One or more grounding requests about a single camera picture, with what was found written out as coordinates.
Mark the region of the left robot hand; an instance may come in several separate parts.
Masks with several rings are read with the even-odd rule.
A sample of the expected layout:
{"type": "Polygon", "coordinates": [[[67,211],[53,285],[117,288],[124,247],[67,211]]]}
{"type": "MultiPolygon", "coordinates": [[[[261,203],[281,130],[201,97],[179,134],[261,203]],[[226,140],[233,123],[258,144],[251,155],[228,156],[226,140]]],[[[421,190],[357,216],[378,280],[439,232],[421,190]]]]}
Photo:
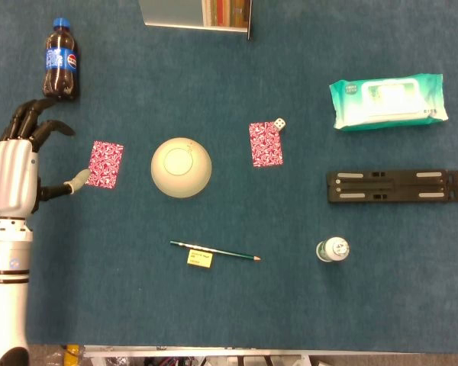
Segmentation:
{"type": "Polygon", "coordinates": [[[54,104],[52,98],[20,104],[0,137],[0,218],[25,220],[38,210],[41,201],[75,194],[91,175],[89,169],[83,169],[60,185],[41,184],[38,170],[42,145],[52,132],[75,135],[60,120],[37,122],[42,112],[54,104]]]}

